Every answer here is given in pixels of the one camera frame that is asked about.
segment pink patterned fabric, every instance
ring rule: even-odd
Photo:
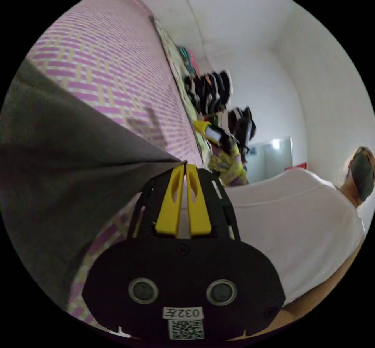
[[[202,164],[159,38],[140,0],[83,0],[47,29],[29,59],[80,100]]]

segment white t-shirt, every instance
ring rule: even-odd
[[[326,281],[364,235],[351,202],[332,183],[303,169],[225,190],[241,241],[261,251],[276,268],[284,305]],[[179,237],[189,237],[188,232],[185,195]]]

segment yellow plastic part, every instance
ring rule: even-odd
[[[173,235],[175,237],[178,235],[184,175],[185,165],[177,166],[172,171],[155,226],[155,230],[159,234]]]
[[[205,121],[194,121],[193,122],[194,130],[196,132],[198,132],[200,135],[202,135],[207,140],[213,142],[214,144],[219,145],[217,140],[215,140],[214,138],[212,138],[212,137],[210,137],[206,134],[207,127],[209,127],[210,125],[211,125],[210,122],[205,122]]]
[[[186,181],[190,236],[208,235],[211,232],[211,223],[195,165],[186,165]],[[193,201],[191,190],[195,194],[195,201]]]

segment label sticker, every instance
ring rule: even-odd
[[[163,319],[165,320],[202,320],[202,307],[195,308],[163,308]]]
[[[202,320],[168,320],[170,340],[204,339]]]

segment red object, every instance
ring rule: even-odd
[[[198,69],[198,66],[196,64],[196,60],[194,58],[194,55],[193,53],[191,52],[191,50],[185,48],[186,51],[189,53],[189,56],[190,56],[190,63],[191,65],[193,66],[193,69],[195,70],[196,74],[199,76],[199,69]]]
[[[287,171],[287,170],[292,170],[292,169],[305,169],[305,170],[307,170],[307,162],[300,163],[300,164],[297,165],[297,166],[287,167],[287,168],[285,169],[285,171]]]

